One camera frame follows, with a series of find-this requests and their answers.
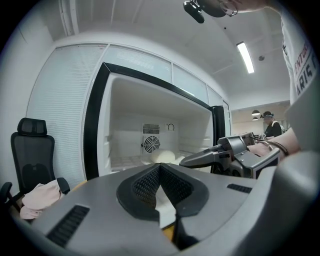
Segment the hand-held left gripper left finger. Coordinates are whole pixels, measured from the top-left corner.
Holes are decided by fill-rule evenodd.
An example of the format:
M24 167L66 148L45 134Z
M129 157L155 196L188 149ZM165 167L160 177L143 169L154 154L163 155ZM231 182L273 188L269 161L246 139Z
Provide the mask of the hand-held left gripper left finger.
M65 248L82 256L173 256L177 247L158 221L134 218L118 202L120 183L143 170L139 166L91 179L47 208L32 227L47 236L74 207L89 209Z

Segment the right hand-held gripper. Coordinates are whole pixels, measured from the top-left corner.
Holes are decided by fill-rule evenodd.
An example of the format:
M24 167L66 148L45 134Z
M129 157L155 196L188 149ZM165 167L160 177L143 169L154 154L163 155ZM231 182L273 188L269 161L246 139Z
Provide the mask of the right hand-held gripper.
M216 146L185 157L179 165L190 169L211 166L213 174L257 179L264 168L276 166L280 159L280 149L267 142L265 156L249 151L248 146L260 141L253 133L221 137Z

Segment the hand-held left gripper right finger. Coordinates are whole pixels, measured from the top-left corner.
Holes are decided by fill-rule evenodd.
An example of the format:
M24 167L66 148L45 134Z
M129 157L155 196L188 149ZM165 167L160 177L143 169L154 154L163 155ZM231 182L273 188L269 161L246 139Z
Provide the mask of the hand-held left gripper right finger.
M177 166L209 191L197 215L182 217L196 243L180 250L166 237L162 256L262 256L280 247L304 222L320 192L320 155L301 151L258 179L209 174Z

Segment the person's right hand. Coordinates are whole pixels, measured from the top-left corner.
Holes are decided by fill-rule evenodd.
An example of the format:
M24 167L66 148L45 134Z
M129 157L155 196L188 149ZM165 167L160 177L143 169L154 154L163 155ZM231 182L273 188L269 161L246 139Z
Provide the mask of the person's right hand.
M256 143L254 145L249 145L247 148L250 152L252 152L253 154L259 157L263 157L269 154L269 152L271 151L269 145L265 144L264 142Z

